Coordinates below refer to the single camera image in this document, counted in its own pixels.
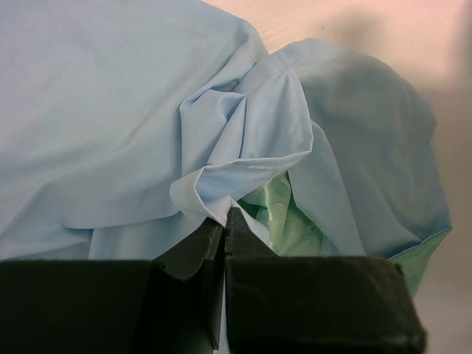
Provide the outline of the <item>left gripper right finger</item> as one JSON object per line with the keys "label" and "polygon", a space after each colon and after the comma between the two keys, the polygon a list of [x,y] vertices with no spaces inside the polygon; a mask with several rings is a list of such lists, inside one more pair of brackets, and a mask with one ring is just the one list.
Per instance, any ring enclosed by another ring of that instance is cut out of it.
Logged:
{"label": "left gripper right finger", "polygon": [[403,270],[379,257],[281,257],[229,211],[226,333],[232,353],[424,353]]}

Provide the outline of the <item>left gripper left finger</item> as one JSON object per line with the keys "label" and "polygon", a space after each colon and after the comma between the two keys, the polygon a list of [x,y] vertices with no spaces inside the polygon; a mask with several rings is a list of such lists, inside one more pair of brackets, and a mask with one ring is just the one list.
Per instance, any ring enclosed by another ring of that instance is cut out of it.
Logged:
{"label": "left gripper left finger", "polygon": [[204,221],[155,260],[1,264],[3,353],[212,353],[223,228]]}

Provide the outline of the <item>green and blue pillowcase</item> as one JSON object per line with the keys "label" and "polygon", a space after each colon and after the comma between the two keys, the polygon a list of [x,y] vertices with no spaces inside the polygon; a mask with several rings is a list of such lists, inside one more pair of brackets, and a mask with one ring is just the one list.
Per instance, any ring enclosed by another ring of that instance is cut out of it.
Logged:
{"label": "green and blue pillowcase", "polygon": [[379,257],[413,300],[451,229],[431,106],[202,1],[1,3],[1,264],[155,260],[229,211],[281,257]]}

